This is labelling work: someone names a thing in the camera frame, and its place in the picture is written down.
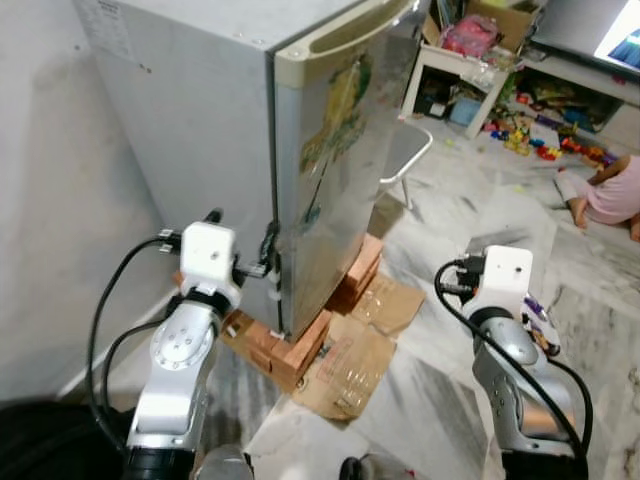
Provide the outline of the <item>grey right robot leg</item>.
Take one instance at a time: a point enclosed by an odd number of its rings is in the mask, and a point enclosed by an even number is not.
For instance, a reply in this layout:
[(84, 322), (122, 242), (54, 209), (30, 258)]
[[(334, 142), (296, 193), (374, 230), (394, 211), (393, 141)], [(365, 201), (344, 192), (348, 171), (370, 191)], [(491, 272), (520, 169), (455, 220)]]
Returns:
[(340, 465), (338, 480), (412, 480), (397, 461), (379, 454), (347, 457)]

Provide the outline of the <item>small white table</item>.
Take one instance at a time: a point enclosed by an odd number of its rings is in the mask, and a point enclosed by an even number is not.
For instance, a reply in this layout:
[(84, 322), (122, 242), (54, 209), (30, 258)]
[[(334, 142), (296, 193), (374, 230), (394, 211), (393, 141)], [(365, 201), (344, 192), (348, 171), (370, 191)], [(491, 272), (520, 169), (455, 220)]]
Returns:
[(515, 73), (517, 67), (494, 67), (477, 58), (467, 58), (458, 54), (426, 44), (425, 40), (419, 41), (419, 52), (417, 52), (413, 69), (411, 70), (410, 82), (408, 82), (404, 101), (399, 115), (408, 118), (413, 115), (413, 108), (419, 91), (422, 72), (425, 69), (442, 70), (442, 72), (458, 76), (462, 81), (474, 84), (479, 90), (485, 92), (484, 100), (481, 101), (480, 108), (471, 122), (468, 123), (462, 136), (467, 141), (475, 140), (481, 134), (485, 120), (488, 119), (490, 111), (497, 105), (503, 87), (506, 86), (507, 79)]

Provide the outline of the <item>child in pink clothes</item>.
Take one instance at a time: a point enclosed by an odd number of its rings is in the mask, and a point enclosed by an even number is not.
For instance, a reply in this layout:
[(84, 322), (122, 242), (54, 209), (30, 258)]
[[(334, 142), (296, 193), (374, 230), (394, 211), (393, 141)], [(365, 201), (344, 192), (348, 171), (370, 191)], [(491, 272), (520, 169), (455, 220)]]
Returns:
[(625, 227), (631, 241), (640, 241), (640, 155), (620, 157), (590, 178), (561, 168), (554, 182), (577, 228), (593, 220)]

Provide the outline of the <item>grey left robot leg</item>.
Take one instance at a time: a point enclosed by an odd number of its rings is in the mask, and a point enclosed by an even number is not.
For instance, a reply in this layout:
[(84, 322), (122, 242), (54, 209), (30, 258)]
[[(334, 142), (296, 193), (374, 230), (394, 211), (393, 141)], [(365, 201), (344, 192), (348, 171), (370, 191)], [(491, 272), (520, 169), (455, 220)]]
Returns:
[(219, 445), (205, 453), (193, 480), (255, 480), (250, 460), (238, 445)]

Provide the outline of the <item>flat screen television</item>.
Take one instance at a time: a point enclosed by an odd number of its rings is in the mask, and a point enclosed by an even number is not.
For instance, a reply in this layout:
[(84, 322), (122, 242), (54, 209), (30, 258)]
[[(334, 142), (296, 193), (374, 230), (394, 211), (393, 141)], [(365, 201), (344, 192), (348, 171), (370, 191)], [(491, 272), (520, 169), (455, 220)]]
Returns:
[(532, 44), (640, 77), (640, 0), (547, 0)]

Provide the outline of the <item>white low television cabinet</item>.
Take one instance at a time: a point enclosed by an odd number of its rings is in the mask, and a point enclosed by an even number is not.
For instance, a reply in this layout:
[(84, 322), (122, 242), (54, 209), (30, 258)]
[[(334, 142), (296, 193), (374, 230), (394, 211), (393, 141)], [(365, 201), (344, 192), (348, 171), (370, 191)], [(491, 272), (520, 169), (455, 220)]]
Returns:
[(504, 114), (529, 116), (612, 154), (640, 150), (639, 83), (579, 61), (522, 59), (504, 83), (498, 106)]

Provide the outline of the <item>grey refrigerator cabinet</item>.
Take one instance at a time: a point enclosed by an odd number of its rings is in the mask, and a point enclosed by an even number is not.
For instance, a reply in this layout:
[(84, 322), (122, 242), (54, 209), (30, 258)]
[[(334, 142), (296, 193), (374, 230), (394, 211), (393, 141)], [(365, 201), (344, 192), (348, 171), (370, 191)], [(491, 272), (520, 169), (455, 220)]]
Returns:
[[(166, 224), (221, 209), (241, 259), (259, 259), (276, 220), (276, 52), (361, 1), (72, 0)], [(275, 332), (278, 282), (251, 280), (239, 303)]]

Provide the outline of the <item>grey robot leg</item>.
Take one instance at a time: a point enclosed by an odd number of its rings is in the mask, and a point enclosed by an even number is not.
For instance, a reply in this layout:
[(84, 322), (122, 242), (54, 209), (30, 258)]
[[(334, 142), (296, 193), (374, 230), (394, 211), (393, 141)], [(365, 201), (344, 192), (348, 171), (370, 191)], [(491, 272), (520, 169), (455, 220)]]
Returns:
[(219, 445), (205, 453), (193, 480), (255, 480), (250, 460), (238, 445)]
[(347, 457), (340, 465), (338, 480), (412, 480), (397, 461), (379, 454)]

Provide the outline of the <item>scattered colourful toy blocks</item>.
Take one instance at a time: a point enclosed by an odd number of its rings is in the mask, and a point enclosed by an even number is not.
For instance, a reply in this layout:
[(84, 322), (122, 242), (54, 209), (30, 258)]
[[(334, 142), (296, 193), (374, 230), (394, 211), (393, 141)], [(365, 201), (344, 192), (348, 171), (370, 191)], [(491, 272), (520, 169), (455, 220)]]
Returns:
[(517, 155), (558, 163), (576, 157), (589, 166), (609, 166), (622, 154), (611, 150), (602, 137), (568, 123), (553, 111), (539, 111), (525, 102), (494, 106), (481, 127), (481, 137), (493, 138)]

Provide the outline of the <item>pink bag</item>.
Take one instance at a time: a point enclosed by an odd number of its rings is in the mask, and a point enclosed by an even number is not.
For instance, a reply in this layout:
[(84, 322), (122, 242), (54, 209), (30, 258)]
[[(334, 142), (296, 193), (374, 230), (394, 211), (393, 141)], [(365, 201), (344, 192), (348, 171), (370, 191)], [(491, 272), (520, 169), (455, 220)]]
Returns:
[(500, 28), (493, 18), (468, 14), (445, 29), (440, 47), (467, 58), (483, 58), (486, 52), (499, 44), (499, 40)]

